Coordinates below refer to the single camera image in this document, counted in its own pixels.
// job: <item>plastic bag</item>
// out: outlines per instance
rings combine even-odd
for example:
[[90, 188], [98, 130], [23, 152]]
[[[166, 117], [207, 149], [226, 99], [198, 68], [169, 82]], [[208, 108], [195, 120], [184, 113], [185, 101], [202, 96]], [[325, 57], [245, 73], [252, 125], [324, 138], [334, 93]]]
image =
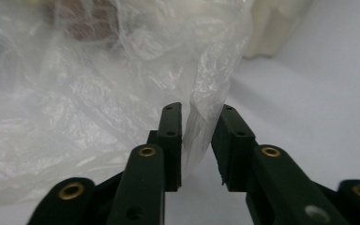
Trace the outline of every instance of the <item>plastic bag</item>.
[[187, 175], [245, 51], [247, 4], [0, 0], [0, 205], [38, 202], [72, 176], [98, 184], [121, 172], [177, 101]]

